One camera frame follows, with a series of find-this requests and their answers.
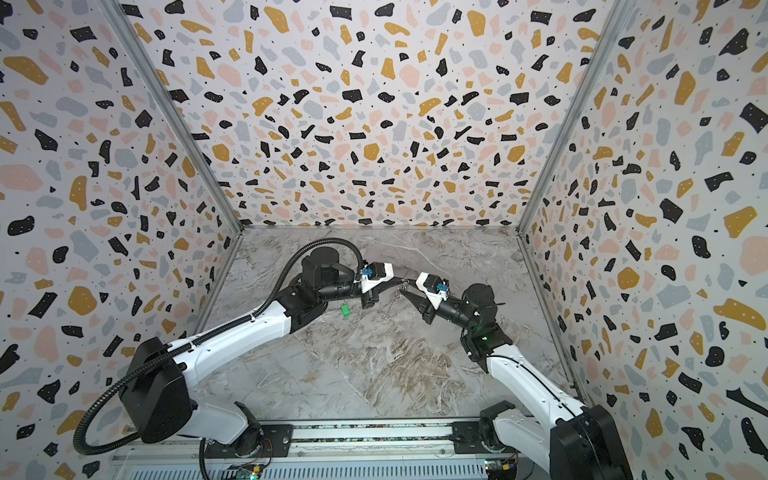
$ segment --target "terrazzo patterned panel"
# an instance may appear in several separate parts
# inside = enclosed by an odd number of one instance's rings
[[[517,223],[612,2],[125,5],[245,224]]]
[[[638,2],[523,232],[636,478],[768,477],[768,2]]]
[[[194,328],[235,233],[93,2],[0,2],[0,43],[0,478],[99,478],[75,426]]]

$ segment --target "metal corner post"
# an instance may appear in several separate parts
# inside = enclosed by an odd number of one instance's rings
[[[538,175],[538,182],[534,185],[531,197],[528,200],[528,205],[518,224],[518,232],[527,231],[528,227],[533,222],[533,219],[536,217],[536,206],[539,205],[549,187],[549,182],[546,181],[546,179],[551,177],[554,170],[557,168],[558,159],[568,145],[568,140],[571,138],[573,130],[581,117],[581,112],[586,108],[591,92],[600,80],[605,65],[611,56],[611,52],[614,50],[614,45],[616,45],[616,41],[621,34],[621,29],[626,24],[627,18],[632,12],[636,1],[637,0],[615,0],[611,13],[608,14],[608,19],[605,22],[605,28],[600,36],[600,40],[598,40],[598,44],[595,47],[594,55],[592,55],[592,59],[589,62],[587,72],[584,74],[584,79],[576,90],[571,106],[565,114],[563,126],[558,132],[558,136],[552,144],[552,149],[550,149],[549,155],[547,155],[547,160]]]
[[[187,123],[173,105],[168,91],[157,74],[157,69],[153,66],[147,51],[139,43],[139,38],[126,18],[120,2],[118,0],[98,0],[98,3],[101,5],[101,12],[104,14],[107,23],[112,27],[118,37],[118,41],[122,44],[125,54],[130,58],[134,67],[138,70],[141,79],[147,85],[147,90],[154,97],[157,106],[176,134],[179,143],[187,152],[203,184],[219,207],[219,211],[226,222],[240,235],[243,230],[242,224],[235,216],[234,209],[219,187],[219,182],[216,180],[214,173],[206,164],[203,152],[197,146],[195,140],[193,140]]]

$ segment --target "gray marble tabletop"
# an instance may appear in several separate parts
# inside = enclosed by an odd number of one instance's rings
[[[351,240],[368,261],[390,262],[396,276],[435,273],[459,295],[472,283],[493,286],[498,322],[555,383],[564,376],[513,230],[248,230],[205,328],[261,302],[291,255],[321,237]],[[339,246],[342,263],[354,266]],[[291,276],[300,271],[297,265]],[[344,317],[341,306],[349,306]],[[474,416],[513,392],[467,359],[461,329],[436,318],[426,325],[396,290],[363,310],[359,300],[332,302],[299,332],[269,342],[217,370],[203,396],[244,402],[261,419],[364,419]]]

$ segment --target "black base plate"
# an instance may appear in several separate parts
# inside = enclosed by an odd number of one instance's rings
[[[507,453],[512,455],[515,449],[504,447],[503,450],[487,449],[480,439],[477,422],[453,422],[453,449],[456,453]]]
[[[287,457],[291,438],[293,437],[293,425],[289,423],[284,425],[262,425],[262,428],[264,429],[264,440],[262,443],[265,449],[261,452],[260,457],[264,458],[265,461],[270,456],[272,458]],[[235,455],[233,448],[221,445],[219,442],[214,442],[212,445],[208,445],[205,458],[237,458],[237,455]]]

